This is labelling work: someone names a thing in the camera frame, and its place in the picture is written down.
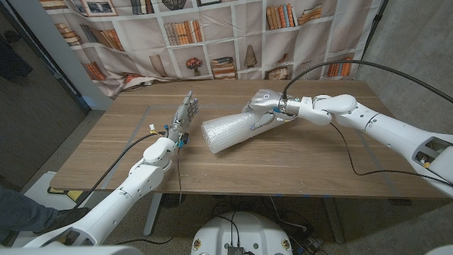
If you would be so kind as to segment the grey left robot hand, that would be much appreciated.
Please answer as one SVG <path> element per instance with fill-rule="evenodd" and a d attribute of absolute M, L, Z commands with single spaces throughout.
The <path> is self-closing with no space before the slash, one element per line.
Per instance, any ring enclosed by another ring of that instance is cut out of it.
<path fill-rule="evenodd" d="M 198 113 L 198 100 L 192 96 L 193 92 L 189 91 L 183 103 L 179 105 L 166 131 L 166 138 L 179 142 L 183 134 L 188 131 L 193 118 Z"/>

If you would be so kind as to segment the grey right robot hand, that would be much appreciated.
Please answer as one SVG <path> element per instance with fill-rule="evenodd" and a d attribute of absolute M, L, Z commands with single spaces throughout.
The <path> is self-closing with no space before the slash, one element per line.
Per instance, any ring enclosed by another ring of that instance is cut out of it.
<path fill-rule="evenodd" d="M 279 109 L 281 93 L 270 89 L 260 89 L 243 107 L 243 113 L 251 113 L 258 120 L 252 124 L 251 130 L 257 130 L 271 123 L 289 122 L 292 117 Z"/>

